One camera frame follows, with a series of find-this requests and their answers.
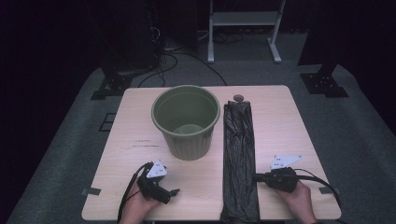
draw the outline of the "dark background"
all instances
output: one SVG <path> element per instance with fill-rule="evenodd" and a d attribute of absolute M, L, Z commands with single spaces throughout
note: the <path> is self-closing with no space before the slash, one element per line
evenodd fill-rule
<path fill-rule="evenodd" d="M 188 2 L 198 8 L 197 28 L 207 29 L 208 1 Z M 265 1 L 265 5 L 258 0 L 244 4 L 228 1 L 224 5 L 225 2 L 219 0 L 216 9 L 277 7 L 277 1 Z M 318 7 L 318 1 L 288 1 L 281 32 L 305 32 L 311 28 L 304 47 L 305 64 L 322 63 L 321 56 L 332 49 L 323 48 L 329 47 L 326 41 L 331 36 L 341 40 L 332 42 L 339 44 L 344 52 L 340 64 L 357 78 L 379 114 L 395 130 L 392 118 L 396 112 L 392 61 L 392 53 L 396 51 L 394 5 L 390 1 L 359 1 L 353 5 L 343 5 L 343 1 L 321 2 L 338 5 Z M 3 84 L 0 88 L 0 222 L 4 223 L 79 89 L 90 73 L 100 67 L 108 47 L 84 1 L 1 1 L 0 29 Z"/>

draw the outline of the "wooden tabletop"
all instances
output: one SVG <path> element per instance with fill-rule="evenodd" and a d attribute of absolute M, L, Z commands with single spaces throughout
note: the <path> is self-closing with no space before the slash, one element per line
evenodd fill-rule
<path fill-rule="evenodd" d="M 223 106 L 241 94 L 250 101 L 256 147 L 257 173 L 270 171 L 275 155 L 302 155 L 291 167 L 305 169 L 327 181 L 318 155 L 296 104 L 286 86 L 206 87 L 219 99 L 220 119 L 211 148 L 197 161 L 182 161 L 169 151 L 162 133 L 151 120 L 154 100 L 167 88 L 138 88 L 125 91 L 92 188 L 82 210 L 86 220 L 116 220 L 122 195 L 133 173 L 148 161 L 161 159 L 168 175 L 160 182 L 167 189 L 180 189 L 168 204 L 161 204 L 149 220 L 219 220 L 222 200 Z M 340 208 L 331 194 L 321 194 L 321 184 L 303 181 L 311 188 L 314 212 L 319 219 L 337 219 Z M 291 219 L 286 205 L 265 184 L 258 184 L 263 220 Z"/>

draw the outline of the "hand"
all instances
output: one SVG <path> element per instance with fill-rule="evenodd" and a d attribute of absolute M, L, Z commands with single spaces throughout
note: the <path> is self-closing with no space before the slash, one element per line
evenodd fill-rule
<path fill-rule="evenodd" d="M 301 181 L 297 182 L 296 189 L 292 193 L 274 189 L 274 191 L 286 202 L 291 213 L 303 224 L 317 222 L 311 201 L 311 189 Z"/>
<path fill-rule="evenodd" d="M 130 196 L 132 197 L 126 202 L 123 208 L 120 224 L 140 224 L 146 215 L 160 204 L 157 200 L 145 198 L 142 192 L 140 192 L 136 181 L 128 193 L 128 197 Z"/>

